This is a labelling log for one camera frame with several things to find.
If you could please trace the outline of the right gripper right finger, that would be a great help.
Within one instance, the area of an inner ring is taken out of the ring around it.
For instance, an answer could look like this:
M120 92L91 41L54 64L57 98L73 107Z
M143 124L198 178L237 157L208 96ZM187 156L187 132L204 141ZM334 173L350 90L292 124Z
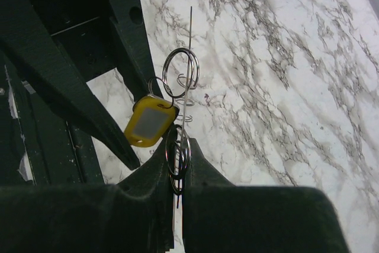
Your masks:
M236 186L191 139L182 198L186 252L348 252L332 203L320 190Z

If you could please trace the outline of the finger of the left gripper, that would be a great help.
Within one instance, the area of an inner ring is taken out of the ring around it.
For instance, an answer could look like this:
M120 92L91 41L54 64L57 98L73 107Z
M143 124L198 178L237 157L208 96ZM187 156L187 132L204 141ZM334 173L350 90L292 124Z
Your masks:
M118 124L55 44L29 0L1 0L1 51L52 112L100 140L130 170L140 166Z
M148 93L161 96L155 79L140 0L108 0L113 15L110 27L115 45L116 68L134 98Z

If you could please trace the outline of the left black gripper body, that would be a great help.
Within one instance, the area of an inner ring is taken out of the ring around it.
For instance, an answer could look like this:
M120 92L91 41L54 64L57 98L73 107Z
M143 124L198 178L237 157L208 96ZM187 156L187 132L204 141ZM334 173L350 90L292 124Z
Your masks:
M115 68L107 0L29 1L86 81Z

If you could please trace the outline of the key with yellow tag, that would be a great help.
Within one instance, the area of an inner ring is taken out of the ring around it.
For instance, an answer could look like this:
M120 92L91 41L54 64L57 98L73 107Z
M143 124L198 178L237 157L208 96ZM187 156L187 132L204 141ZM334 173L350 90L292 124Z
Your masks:
M148 93L133 106L133 114L124 130L129 144L139 148L148 148L157 143L169 129L179 114L179 107L174 100L168 101L153 93L153 81L149 79Z

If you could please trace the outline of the metal keyring with keys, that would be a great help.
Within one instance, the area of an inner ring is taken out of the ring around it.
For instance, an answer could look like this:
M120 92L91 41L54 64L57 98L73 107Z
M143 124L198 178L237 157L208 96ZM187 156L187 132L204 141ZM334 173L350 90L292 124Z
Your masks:
M174 129L178 132L179 138L172 142L165 142L168 149L175 151L174 165L169 167L169 178L174 194L176 195L176 202L179 203L180 196L184 193L185 174L191 165L192 150L190 146L190 137L186 130L186 124L192 121L192 117L188 114L188 107L192 107L194 103L190 101L190 91L195 90L200 78L200 64L199 61L191 50L192 48L192 23L193 23L193 9L189 9L189 37L188 46L180 47L170 52L165 60L162 71L163 86L166 93L172 98L172 103L180 102L182 105L179 118L180 124L175 124ZM174 57L178 54L187 56L187 68L185 73L178 75L177 83L183 87L183 91L175 95L168 84L168 70Z

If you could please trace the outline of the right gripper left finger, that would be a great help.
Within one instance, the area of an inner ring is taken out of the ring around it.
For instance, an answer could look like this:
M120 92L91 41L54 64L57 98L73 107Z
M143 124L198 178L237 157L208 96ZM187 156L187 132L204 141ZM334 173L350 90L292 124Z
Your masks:
M1 188L1 251L166 252L173 205L161 143L118 184Z

